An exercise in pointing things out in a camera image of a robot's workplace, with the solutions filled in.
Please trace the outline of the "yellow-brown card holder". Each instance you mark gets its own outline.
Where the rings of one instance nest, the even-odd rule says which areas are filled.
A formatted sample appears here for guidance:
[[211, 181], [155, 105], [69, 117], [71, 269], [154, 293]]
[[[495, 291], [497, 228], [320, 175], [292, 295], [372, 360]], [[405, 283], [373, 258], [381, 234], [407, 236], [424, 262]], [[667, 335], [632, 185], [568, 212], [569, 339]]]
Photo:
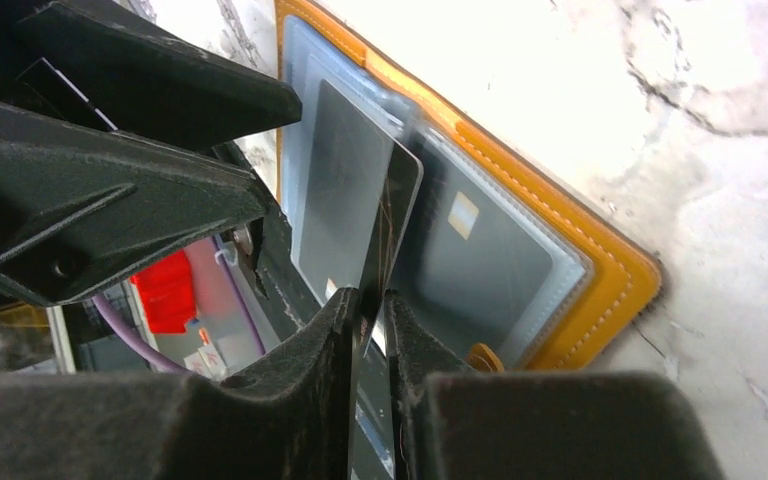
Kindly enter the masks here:
[[313, 1], [275, 4], [277, 40], [289, 38], [284, 20], [294, 16], [323, 35], [351, 64], [387, 87], [418, 102], [444, 138], [463, 149], [468, 159], [498, 181], [521, 204], [559, 230], [588, 257], [593, 283], [573, 301], [558, 326], [538, 337], [538, 346], [514, 363], [517, 369], [579, 369], [588, 365], [657, 295], [662, 275], [655, 260], [617, 232], [573, 195], [547, 179], [522, 157], [486, 133], [446, 98], [412, 76], [370, 42]]

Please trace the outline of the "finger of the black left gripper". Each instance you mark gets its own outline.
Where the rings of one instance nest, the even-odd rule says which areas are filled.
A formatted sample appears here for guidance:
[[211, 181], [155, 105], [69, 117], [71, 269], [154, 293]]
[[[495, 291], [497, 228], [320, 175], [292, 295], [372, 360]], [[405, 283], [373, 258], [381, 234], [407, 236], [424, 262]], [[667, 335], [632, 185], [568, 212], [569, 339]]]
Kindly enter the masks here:
[[300, 120], [287, 84], [112, 1], [15, 1], [12, 28], [120, 130], [191, 151]]
[[25, 302], [86, 299], [271, 201], [253, 172], [0, 102], [0, 292]]

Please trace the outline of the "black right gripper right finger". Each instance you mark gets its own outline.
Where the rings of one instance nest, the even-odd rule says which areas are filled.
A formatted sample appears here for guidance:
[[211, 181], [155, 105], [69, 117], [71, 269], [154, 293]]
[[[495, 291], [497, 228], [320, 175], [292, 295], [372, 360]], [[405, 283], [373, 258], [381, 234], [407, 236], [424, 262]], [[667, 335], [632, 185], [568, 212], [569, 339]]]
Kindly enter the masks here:
[[643, 371], [481, 373], [383, 300], [399, 479], [721, 479], [688, 399]]

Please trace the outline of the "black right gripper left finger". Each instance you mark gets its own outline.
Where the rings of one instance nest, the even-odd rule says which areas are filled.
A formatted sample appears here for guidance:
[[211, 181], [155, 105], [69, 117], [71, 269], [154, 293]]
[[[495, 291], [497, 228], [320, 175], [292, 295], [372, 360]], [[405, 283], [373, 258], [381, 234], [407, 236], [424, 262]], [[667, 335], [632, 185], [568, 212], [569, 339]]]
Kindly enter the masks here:
[[0, 374], [0, 479], [347, 479], [359, 294], [216, 382]]

